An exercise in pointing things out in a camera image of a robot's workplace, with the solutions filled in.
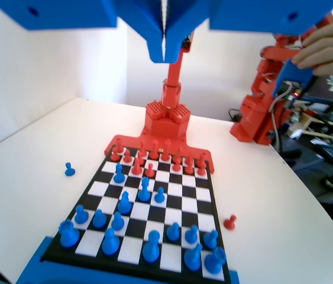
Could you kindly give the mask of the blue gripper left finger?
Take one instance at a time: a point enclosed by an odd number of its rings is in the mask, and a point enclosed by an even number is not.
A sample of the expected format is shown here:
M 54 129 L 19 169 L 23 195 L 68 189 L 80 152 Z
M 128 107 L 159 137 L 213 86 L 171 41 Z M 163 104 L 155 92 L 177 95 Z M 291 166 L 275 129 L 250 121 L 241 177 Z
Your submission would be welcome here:
M 0 9 L 27 30 L 114 28 L 121 18 L 145 39 L 152 62 L 164 62 L 161 1 L 1 0 Z

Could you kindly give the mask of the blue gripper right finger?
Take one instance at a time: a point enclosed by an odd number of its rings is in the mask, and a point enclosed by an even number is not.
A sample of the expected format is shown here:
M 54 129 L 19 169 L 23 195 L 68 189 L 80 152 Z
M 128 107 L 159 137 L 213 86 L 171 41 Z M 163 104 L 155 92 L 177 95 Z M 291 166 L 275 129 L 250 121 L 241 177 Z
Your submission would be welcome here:
M 182 41 L 205 20 L 212 30 L 296 36 L 320 22 L 333 0 L 168 1 L 165 62 L 175 63 Z

